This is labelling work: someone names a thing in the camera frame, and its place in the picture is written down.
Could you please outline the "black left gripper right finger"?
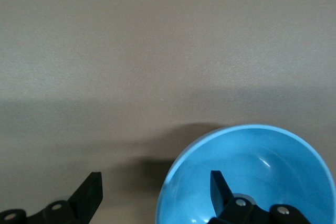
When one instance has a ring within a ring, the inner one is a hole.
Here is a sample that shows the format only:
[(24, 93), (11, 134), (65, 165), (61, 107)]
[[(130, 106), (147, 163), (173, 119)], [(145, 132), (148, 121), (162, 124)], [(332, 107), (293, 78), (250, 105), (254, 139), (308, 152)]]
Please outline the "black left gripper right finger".
[(295, 207), (272, 205), (268, 211), (244, 197), (236, 197), (218, 170), (210, 173), (210, 196), (215, 217), (209, 223), (309, 223)]

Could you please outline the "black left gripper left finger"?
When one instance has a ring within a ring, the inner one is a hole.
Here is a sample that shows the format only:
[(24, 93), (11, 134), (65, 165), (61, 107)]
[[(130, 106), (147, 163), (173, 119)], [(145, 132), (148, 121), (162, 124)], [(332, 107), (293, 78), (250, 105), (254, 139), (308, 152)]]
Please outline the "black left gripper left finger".
[(54, 201), (31, 216), (23, 209), (2, 211), (1, 223), (89, 223), (102, 200), (102, 174), (92, 172), (69, 199)]

